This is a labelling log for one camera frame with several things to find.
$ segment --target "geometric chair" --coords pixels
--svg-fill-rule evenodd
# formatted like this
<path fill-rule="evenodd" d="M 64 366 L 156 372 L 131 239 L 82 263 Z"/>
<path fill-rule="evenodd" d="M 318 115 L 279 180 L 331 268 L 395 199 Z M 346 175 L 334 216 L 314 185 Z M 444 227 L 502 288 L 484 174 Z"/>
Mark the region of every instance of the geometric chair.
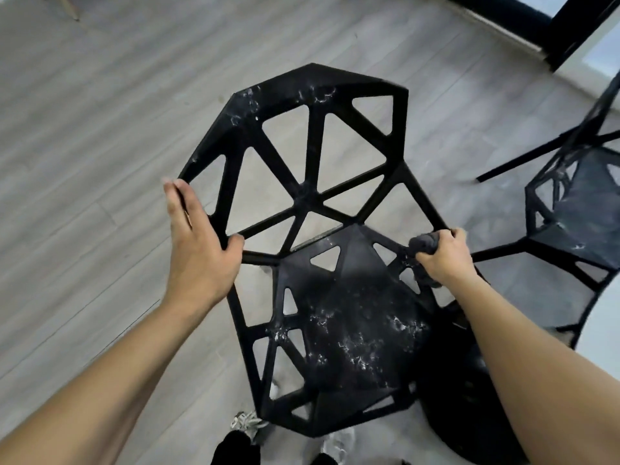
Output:
<path fill-rule="evenodd" d="M 382 133 L 362 115 L 352 100 L 392 97 L 392 132 Z M 430 335 L 430 320 L 439 309 L 433 291 L 416 293 L 399 276 L 411 267 L 407 248 L 365 226 L 366 219 L 396 185 L 404 184 L 437 231 L 446 225 L 423 193 L 404 161 L 408 91 L 398 85 L 318 64 L 309 64 L 232 95 L 202 139 L 180 178 L 196 178 L 218 157 L 226 163 L 213 229 L 226 246 L 226 228 L 244 154 L 253 148 L 275 175 L 293 205 L 240 231 L 246 239 L 291 217 L 294 221 L 275 254 L 244 250 L 243 263 L 270 266 L 273 275 L 273 314 L 270 321 L 248 326 L 235 286 L 228 304 L 241 345 L 256 411 L 276 425 L 309 437 L 369 421 L 411 406 L 418 353 Z M 309 109 L 305 176 L 298 182 L 263 131 L 262 124 L 301 105 Z M 385 163 L 326 191 L 317 191 L 325 116 L 333 113 L 384 157 Z M 325 201 L 362 183 L 383 177 L 355 215 L 338 211 Z M 328 234 L 293 247 L 309 212 L 339 222 Z M 396 257 L 386 265 L 374 244 Z M 337 265 L 329 271 L 311 260 L 339 247 Z M 298 312 L 284 313 L 290 290 Z M 301 329 L 302 355 L 289 337 Z M 267 356 L 259 374 L 253 345 L 268 339 Z M 270 397 L 276 351 L 282 348 L 304 379 L 303 387 L 280 398 Z M 382 400 L 389 405 L 375 407 Z M 305 413 L 296 413 L 305 408 Z"/>
<path fill-rule="evenodd" d="M 559 148 L 525 187 L 526 236 L 475 253 L 475 262 L 529 253 L 594 292 L 607 279 L 596 281 L 578 263 L 603 269 L 608 278 L 620 270 L 620 153 L 604 146 L 620 138 L 620 130 L 600 135 L 619 90 L 620 72 L 578 127 L 477 178 L 484 182 Z"/>

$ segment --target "white table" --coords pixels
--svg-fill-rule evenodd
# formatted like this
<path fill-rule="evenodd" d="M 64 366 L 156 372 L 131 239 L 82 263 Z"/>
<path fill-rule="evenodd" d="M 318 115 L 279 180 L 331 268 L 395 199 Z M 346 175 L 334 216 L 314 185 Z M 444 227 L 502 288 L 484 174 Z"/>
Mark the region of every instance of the white table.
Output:
<path fill-rule="evenodd" d="M 620 380 L 620 274 L 594 304 L 575 351 Z"/>

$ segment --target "floor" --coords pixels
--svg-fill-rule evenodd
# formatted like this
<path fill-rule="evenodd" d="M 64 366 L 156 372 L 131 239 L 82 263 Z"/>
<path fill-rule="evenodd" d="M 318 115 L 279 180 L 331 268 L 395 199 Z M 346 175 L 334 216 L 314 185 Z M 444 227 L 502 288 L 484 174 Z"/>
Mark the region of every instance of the floor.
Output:
<path fill-rule="evenodd" d="M 446 221 L 469 231 L 473 250 L 524 234 L 523 186 L 545 158 L 482 185 L 472 179 L 574 126 L 592 105 L 438 0 L 74 2 L 80 23 L 56 0 L 0 5 L 0 436 L 157 306 L 170 252 L 160 179 L 178 174 L 231 93 L 311 61 L 405 85 L 407 162 Z M 386 122 L 384 107 L 369 115 Z M 292 124 L 268 134 L 294 151 Z M 372 160 L 339 126 L 326 132 L 334 152 L 325 186 Z M 287 159 L 295 173 L 299 158 Z M 251 155 L 246 164 L 260 173 Z M 213 179 L 197 187 L 208 208 Z M 236 224 L 258 216 L 258 204 L 274 210 L 276 191 L 250 179 Z M 377 229 L 397 239 L 422 231 L 406 196 L 392 197 Z M 577 320 L 591 295 L 529 257 L 480 268 L 545 327 Z M 249 317 L 259 319 L 266 274 L 243 271 L 239 291 L 255 297 Z M 232 416 L 251 407 L 223 303 L 172 361 L 120 463 L 208 463 Z M 418 406 L 358 436 L 356 463 L 464 462 Z M 263 462 L 306 463 L 317 447 L 277 430 Z"/>

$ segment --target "pant leg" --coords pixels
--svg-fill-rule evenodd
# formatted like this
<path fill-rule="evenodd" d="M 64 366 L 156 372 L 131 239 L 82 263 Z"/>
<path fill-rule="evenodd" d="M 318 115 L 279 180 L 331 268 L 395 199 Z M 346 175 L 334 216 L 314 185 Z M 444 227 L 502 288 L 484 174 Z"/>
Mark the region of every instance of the pant leg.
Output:
<path fill-rule="evenodd" d="M 318 454 L 311 465 L 338 465 L 338 462 L 327 454 Z"/>
<path fill-rule="evenodd" d="M 216 447 L 211 465 L 260 465 L 260 446 L 252 445 L 241 431 L 230 431 Z"/>

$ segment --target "glass door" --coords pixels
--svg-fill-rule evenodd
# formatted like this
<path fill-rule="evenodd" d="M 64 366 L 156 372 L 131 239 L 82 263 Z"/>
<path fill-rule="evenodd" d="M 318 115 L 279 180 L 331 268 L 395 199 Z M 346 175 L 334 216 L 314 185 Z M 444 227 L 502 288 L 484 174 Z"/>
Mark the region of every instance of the glass door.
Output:
<path fill-rule="evenodd" d="M 556 70 L 620 0 L 451 0 L 538 46 Z"/>

